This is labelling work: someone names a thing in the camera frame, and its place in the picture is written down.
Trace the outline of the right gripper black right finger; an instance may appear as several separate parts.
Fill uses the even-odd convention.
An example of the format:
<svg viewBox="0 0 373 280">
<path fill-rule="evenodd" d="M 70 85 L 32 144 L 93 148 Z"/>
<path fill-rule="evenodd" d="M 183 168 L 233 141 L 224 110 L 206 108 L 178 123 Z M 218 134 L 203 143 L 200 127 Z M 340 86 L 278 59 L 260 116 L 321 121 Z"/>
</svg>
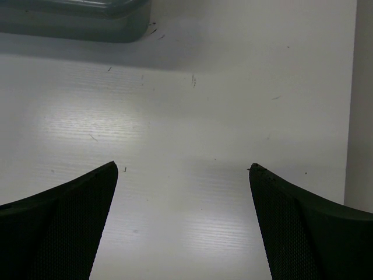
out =
<svg viewBox="0 0 373 280">
<path fill-rule="evenodd" d="M 272 279 L 372 279 L 372 214 L 322 198 L 263 166 L 249 183 Z"/>
</svg>

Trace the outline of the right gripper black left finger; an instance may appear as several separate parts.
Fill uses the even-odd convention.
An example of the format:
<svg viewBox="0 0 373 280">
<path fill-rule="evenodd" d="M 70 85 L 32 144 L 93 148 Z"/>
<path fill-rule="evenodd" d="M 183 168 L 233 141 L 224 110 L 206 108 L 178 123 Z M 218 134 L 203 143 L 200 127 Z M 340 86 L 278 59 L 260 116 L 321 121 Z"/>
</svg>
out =
<svg viewBox="0 0 373 280">
<path fill-rule="evenodd" d="M 1 205 L 1 279 L 89 279 L 117 180 L 109 162 Z"/>
</svg>

